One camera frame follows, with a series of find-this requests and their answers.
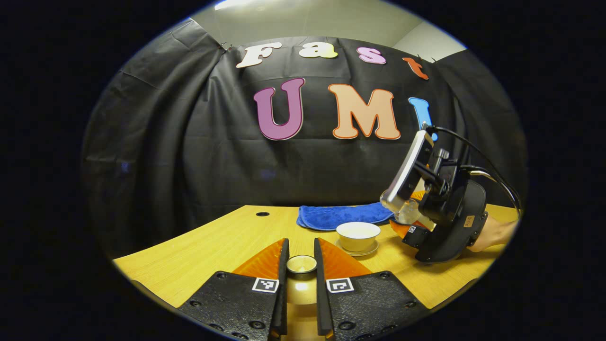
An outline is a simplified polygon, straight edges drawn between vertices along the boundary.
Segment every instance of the white bowl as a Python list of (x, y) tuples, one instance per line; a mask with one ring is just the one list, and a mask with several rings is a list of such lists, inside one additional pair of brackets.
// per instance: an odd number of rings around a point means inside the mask
[(381, 233), (379, 226), (355, 221), (337, 226), (341, 246), (349, 251), (359, 252), (368, 249)]

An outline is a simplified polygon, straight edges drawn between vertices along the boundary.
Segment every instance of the small cup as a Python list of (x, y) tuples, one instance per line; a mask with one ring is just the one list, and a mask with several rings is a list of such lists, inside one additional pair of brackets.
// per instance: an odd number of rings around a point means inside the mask
[(292, 274), (292, 277), (299, 279), (309, 277), (317, 266), (316, 259), (309, 255), (296, 255), (286, 261), (286, 269)]
[(359, 252), (373, 244), (381, 229), (371, 223), (352, 222), (337, 226), (337, 233), (344, 249)]

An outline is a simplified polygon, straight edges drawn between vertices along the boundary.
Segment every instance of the orange fin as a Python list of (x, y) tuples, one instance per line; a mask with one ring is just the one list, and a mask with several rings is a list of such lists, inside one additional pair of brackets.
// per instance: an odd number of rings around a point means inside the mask
[(372, 274), (368, 268), (337, 246), (318, 238), (324, 262), (324, 279), (343, 279), (346, 277)]
[[(409, 225), (398, 224), (393, 220), (389, 220), (389, 225), (391, 225), (391, 229), (393, 230), (393, 232), (395, 232), (402, 239), (404, 239), (404, 236), (406, 235), (406, 233), (408, 233), (408, 229), (410, 229)], [(421, 224), (418, 220), (415, 221), (413, 225), (420, 226), (429, 231), (429, 229), (425, 225)]]
[(234, 274), (263, 279), (278, 279), (280, 254), (285, 238), (267, 246), (233, 271)]

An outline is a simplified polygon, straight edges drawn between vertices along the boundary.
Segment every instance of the wooden table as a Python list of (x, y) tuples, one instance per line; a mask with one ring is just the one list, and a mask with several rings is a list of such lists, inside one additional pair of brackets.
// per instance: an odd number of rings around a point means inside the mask
[[(179, 307), (219, 270), (231, 272), (271, 243), (288, 238), (290, 256), (313, 255), (314, 238), (331, 243), (334, 231), (319, 232), (296, 224), (297, 207), (244, 206), (217, 220), (161, 244), (114, 260), (130, 279), (137, 280), (174, 307)], [(497, 221), (517, 219), (512, 208), (487, 205)], [(258, 217), (257, 212), (268, 212)], [(416, 250), (401, 242), (390, 225), (380, 226), (379, 249), (357, 257), (373, 272), (391, 271), (426, 307), (440, 304), (469, 281), (478, 279), (501, 253), (504, 245), (482, 252), (465, 250), (452, 262), (425, 265), (415, 260)], [(324, 340), (316, 330), (314, 305), (288, 304), (285, 340)]]

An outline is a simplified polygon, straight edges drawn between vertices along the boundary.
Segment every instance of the blue towel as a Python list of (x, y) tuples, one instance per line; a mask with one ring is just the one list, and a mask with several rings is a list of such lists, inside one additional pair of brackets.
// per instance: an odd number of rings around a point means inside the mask
[(381, 203), (360, 205), (357, 207), (314, 207), (301, 206), (297, 225), (319, 231), (334, 231), (337, 226), (352, 221), (364, 223), (387, 223), (393, 213), (384, 208)]

